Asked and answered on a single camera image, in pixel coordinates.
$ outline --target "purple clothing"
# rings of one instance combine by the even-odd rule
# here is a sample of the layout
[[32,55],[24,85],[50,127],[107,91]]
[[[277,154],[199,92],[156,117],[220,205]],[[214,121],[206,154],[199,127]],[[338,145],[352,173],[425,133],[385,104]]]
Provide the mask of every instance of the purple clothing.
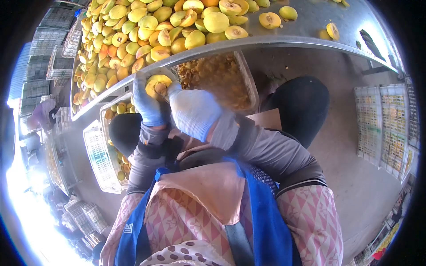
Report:
[[37,121],[44,130],[49,128],[49,112],[55,108],[56,102],[54,99],[47,99],[37,105],[32,113],[32,119]]

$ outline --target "container of peach pits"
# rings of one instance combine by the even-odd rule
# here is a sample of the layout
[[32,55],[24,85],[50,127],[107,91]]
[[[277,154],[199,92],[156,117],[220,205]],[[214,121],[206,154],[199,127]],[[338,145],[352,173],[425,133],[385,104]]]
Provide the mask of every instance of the container of peach pits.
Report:
[[122,97],[118,97],[112,102],[101,107],[99,115],[101,118],[101,128],[103,137],[107,145],[108,154],[111,158],[111,163],[114,168],[114,172],[119,180],[123,189],[127,189],[128,178],[130,173],[131,163],[123,154],[120,153],[112,143],[109,136],[109,124],[113,117],[119,114],[126,113],[139,113],[133,105],[133,93],[128,92]]
[[259,94],[241,51],[216,54],[171,68],[182,88],[211,92],[216,101],[243,115],[256,113]]

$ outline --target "stack of plastic crates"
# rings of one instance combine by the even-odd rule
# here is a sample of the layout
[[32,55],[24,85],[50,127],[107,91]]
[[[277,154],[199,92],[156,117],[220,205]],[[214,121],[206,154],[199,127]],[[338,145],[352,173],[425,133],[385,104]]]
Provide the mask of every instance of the stack of plastic crates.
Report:
[[85,204],[86,203],[84,201],[71,200],[64,205],[64,208],[71,215],[75,224],[83,232],[83,234],[89,235],[94,231],[94,229],[81,210],[81,207],[83,207]]
[[409,103],[405,84],[355,88],[358,156],[400,182],[408,173]]
[[380,167],[382,109],[378,87],[355,88],[358,114],[358,156]]
[[73,19],[74,10],[53,7],[47,11],[38,26],[69,29]]
[[51,55],[55,45],[61,45],[68,30],[37,28],[31,42],[29,56]]
[[22,99],[49,95],[48,80],[27,81],[22,85]]
[[115,175],[98,120],[93,121],[83,130],[83,138],[90,164],[101,190],[121,194],[121,185]]
[[80,43],[82,32],[81,20],[77,20],[72,26],[69,34],[66,37],[65,43],[62,49],[62,57],[75,58],[75,54],[78,50],[78,44]]
[[416,149],[420,149],[420,125],[419,115],[417,112],[417,99],[414,92],[413,82],[410,77],[406,77],[406,86],[408,91],[408,100],[410,103],[410,145]]
[[405,84],[380,87],[383,144],[380,166],[399,181],[405,177],[408,156],[409,102]]
[[81,210],[96,231],[103,233],[108,228],[108,224],[102,217],[102,214],[96,204],[86,203],[81,207]]
[[61,54],[62,46],[55,46],[47,68],[48,80],[60,77],[72,77],[72,66],[74,64],[74,60],[71,58],[63,58]]
[[49,56],[31,57],[26,68],[26,81],[40,79],[45,80],[49,59]]
[[77,230],[77,225],[75,224],[69,212],[65,212],[64,214],[62,214],[62,221],[65,223],[65,226],[69,228],[72,232]]
[[56,132],[62,134],[71,128],[71,107],[61,107],[56,113]]
[[53,86],[54,87],[64,87],[67,84],[69,79],[70,79],[69,77],[59,77],[55,80],[55,83],[54,83]]

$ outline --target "plastic crate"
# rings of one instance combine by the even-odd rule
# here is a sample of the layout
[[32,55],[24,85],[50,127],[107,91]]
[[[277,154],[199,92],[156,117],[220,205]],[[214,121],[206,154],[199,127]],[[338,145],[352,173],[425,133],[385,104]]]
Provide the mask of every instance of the plastic crate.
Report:
[[77,20],[72,26],[69,34],[66,37],[65,43],[62,49],[62,57],[73,58],[78,50],[78,44],[80,43],[81,36],[83,35],[81,20]]
[[102,217],[102,214],[96,204],[86,203],[81,207],[81,210],[96,231],[103,233],[108,228],[108,224]]
[[[250,106],[246,109],[238,109],[236,112],[244,115],[254,114],[259,107],[259,94],[256,89],[256,85],[253,80],[253,76],[251,75],[250,69],[248,67],[247,61],[245,60],[244,54],[241,51],[232,52],[235,61],[238,64],[238,69],[245,83],[245,88],[247,89],[247,95],[250,100]],[[183,81],[181,80],[179,73],[179,65],[174,66],[170,69],[179,79],[180,83],[183,85]]]
[[32,98],[49,95],[49,81],[28,81],[22,84],[21,98]]
[[56,132],[62,134],[71,128],[71,107],[61,107],[56,113]]
[[45,80],[48,65],[49,63],[29,63],[25,73],[25,80]]
[[68,31],[60,29],[36,29],[29,56],[51,55],[55,45],[61,45]]
[[63,58],[61,54],[62,46],[55,46],[47,69],[47,79],[72,77],[72,65],[74,60],[71,58]]
[[358,156],[380,167],[382,111],[378,87],[355,88],[358,117]]
[[32,98],[26,98],[21,100],[21,106],[37,106],[40,103],[41,96],[39,97],[32,97]]
[[101,190],[121,194],[122,187],[112,166],[107,143],[98,120],[93,121],[83,130],[83,138],[90,164]]
[[409,143],[416,149],[420,149],[420,124],[417,112],[417,98],[410,77],[406,77],[406,86],[408,91],[408,100],[410,104],[410,131]]
[[405,84],[380,86],[383,143],[380,166],[399,181],[405,177],[408,157],[409,99]]
[[409,98],[405,84],[355,88],[358,156],[403,182],[408,173]]
[[69,228],[72,232],[77,230],[77,225],[75,224],[69,212],[65,212],[64,214],[62,214],[62,221],[65,222],[65,226]]
[[54,7],[46,12],[39,26],[69,29],[73,19],[74,10]]
[[[113,100],[112,102],[101,107],[101,109],[99,111],[99,116],[101,118],[102,132],[104,133],[105,143],[108,143],[108,140],[110,139],[109,124],[111,123],[111,120],[108,120],[108,119],[105,118],[106,111],[108,109],[110,109],[111,106],[113,106],[114,104],[117,104],[117,103],[120,103],[120,102],[130,103],[130,98],[132,96],[133,96],[133,93],[128,92],[125,95],[118,97],[115,100]],[[110,158],[117,158],[117,152],[115,151],[115,149],[113,147],[111,147],[109,144],[108,144],[108,146],[109,146],[109,148],[108,148],[107,151],[109,152]],[[112,166],[114,168],[115,177],[117,178],[118,172],[121,171],[120,164],[118,163],[117,160],[112,160]],[[127,185],[128,185],[127,179],[124,179],[123,181],[119,181],[119,182],[121,184],[122,189],[127,189]]]
[[34,55],[28,60],[28,64],[45,63],[49,64],[50,55]]
[[54,83],[54,87],[63,87],[65,86],[68,81],[69,81],[69,77],[59,77],[57,79],[55,79],[55,83]]

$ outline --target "white plastic crate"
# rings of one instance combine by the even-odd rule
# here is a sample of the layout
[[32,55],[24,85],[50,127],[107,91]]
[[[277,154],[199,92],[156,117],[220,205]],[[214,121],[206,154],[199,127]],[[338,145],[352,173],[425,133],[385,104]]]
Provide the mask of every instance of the white plastic crate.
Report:
[[380,166],[399,181],[408,158],[409,98],[405,84],[380,86],[383,108],[383,143]]
[[83,130],[83,139],[90,164],[101,190],[121,194],[122,187],[112,166],[108,151],[109,145],[105,142],[98,120],[93,121],[93,123]]
[[403,182],[408,173],[409,98],[405,84],[355,88],[358,156]]
[[406,77],[406,86],[409,96],[410,104],[410,132],[409,142],[410,145],[420,150],[420,124],[417,112],[417,98],[414,91],[413,82],[410,77]]
[[378,87],[355,88],[358,116],[358,156],[380,167],[382,111]]
[[[108,119],[105,118],[106,111],[108,109],[110,109],[111,106],[113,106],[114,104],[117,104],[117,103],[120,103],[120,102],[130,103],[130,98],[132,97],[132,95],[133,95],[133,93],[128,92],[125,95],[123,95],[122,97],[118,97],[115,100],[113,100],[112,102],[101,107],[101,109],[99,111],[99,116],[101,118],[102,131],[104,133],[104,138],[105,138],[106,143],[110,139],[109,124],[111,123],[111,120],[112,120],[112,119],[108,120]],[[108,149],[108,152],[110,153],[109,156],[111,158],[117,158],[117,152],[115,151],[114,148]],[[114,167],[114,172],[115,172],[116,176],[118,176],[118,172],[121,171],[121,167],[120,167],[120,164],[118,163],[118,160],[113,159],[112,160],[112,166]],[[128,185],[127,179],[124,179],[123,181],[119,181],[119,182],[121,183],[123,189],[127,189],[127,185]]]
[[56,113],[56,132],[62,134],[71,128],[71,107],[61,107]]

